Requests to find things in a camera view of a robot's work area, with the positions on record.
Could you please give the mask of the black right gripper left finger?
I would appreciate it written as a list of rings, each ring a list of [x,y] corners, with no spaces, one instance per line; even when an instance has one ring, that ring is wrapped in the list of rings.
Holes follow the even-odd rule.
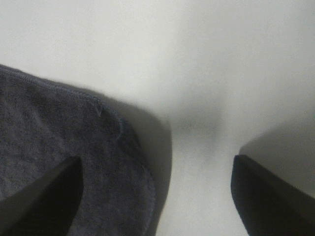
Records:
[[[0,203],[2,236],[65,236],[82,199],[82,161],[70,157]]]

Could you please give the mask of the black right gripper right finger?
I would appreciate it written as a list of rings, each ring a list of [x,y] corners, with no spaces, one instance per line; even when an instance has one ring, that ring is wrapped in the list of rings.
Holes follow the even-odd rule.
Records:
[[[313,236],[315,200],[245,155],[236,155],[231,195],[250,236]]]

